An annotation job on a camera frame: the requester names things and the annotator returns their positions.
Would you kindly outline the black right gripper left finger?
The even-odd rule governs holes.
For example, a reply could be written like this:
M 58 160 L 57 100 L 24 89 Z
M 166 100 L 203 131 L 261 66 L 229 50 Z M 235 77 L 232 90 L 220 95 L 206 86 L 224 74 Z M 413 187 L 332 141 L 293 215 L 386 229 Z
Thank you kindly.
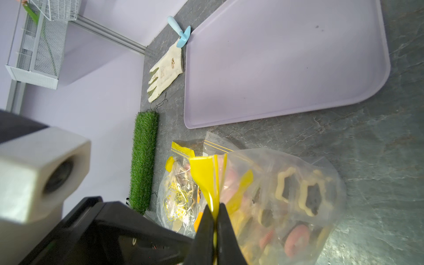
M 206 205 L 184 265 L 212 265 L 214 263 L 214 231 L 215 220 L 209 206 Z

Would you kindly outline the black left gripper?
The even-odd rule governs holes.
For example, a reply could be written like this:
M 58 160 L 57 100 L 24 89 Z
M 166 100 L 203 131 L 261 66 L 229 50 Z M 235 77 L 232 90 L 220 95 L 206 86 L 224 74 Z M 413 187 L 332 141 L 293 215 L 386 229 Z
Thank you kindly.
M 82 199 L 21 265 L 177 265 L 193 240 L 122 202 Z

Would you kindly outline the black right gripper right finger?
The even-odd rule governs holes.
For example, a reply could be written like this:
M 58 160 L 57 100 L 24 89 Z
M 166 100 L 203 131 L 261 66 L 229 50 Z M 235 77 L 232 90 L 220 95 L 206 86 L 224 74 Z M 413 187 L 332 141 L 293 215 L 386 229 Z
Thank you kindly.
M 229 214 L 224 203 L 220 203 L 218 219 L 216 221 L 217 246 L 216 257 L 219 265 L 247 265 L 239 248 L 231 224 Z

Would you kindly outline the clear ziploc bag of cookies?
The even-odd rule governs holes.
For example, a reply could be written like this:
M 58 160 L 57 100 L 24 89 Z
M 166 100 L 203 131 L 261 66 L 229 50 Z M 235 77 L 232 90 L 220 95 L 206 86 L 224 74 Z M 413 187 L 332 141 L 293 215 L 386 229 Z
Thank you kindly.
M 270 149 L 192 157 L 191 175 L 215 220 L 224 203 L 248 265 L 313 265 L 346 206 L 346 186 L 325 158 Z

